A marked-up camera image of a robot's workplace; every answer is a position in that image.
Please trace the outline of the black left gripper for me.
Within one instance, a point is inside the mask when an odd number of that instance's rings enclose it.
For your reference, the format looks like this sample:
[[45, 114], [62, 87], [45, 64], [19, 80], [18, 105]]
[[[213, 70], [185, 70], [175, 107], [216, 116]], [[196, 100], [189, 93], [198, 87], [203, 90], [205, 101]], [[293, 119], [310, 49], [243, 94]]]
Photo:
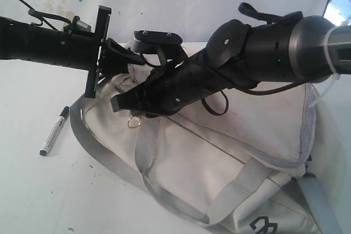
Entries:
[[[111, 38], [106, 40], [111, 13], [111, 8], [101, 5], [94, 32], [83, 35], [63, 31], [60, 36], [57, 64], [88, 72], [84, 92], [87, 98], [95, 98], [99, 74], [104, 78], [112, 78], [128, 73], [127, 64], [143, 64], [140, 55], [124, 48]], [[100, 56], [103, 41], [105, 50]]]

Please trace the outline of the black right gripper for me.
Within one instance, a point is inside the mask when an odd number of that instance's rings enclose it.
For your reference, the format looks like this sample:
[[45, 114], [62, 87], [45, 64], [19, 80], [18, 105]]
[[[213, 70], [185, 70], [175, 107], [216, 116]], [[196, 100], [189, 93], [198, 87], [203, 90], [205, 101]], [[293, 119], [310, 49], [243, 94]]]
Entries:
[[145, 82], [110, 99], [113, 112], [133, 110], [151, 116], [170, 116], [186, 105], [235, 87], [251, 89], [251, 79], [234, 58], [213, 66], [205, 53], [197, 53], [180, 66], [153, 70]]

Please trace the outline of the left robot arm black grey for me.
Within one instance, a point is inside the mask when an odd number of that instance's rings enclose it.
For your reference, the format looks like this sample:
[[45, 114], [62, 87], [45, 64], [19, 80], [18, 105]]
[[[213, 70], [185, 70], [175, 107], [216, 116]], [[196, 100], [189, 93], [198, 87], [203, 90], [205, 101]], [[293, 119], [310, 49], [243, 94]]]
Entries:
[[95, 31], [78, 18], [64, 31], [1, 18], [1, 59], [25, 60], [88, 72], [84, 95], [94, 98], [99, 75], [127, 72], [129, 64], [145, 62], [107, 37], [111, 8], [99, 6]]

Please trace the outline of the right robot arm black grey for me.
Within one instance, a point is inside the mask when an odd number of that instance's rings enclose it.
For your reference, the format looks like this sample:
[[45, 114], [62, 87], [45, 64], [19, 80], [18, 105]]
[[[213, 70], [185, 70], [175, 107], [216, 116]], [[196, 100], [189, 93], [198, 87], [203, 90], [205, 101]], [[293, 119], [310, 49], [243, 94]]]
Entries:
[[248, 3], [239, 12], [263, 24], [226, 22], [194, 55], [152, 70], [143, 83], [113, 96], [113, 111], [170, 116], [224, 89], [264, 96], [350, 74], [349, 26], [301, 12], [260, 13]]

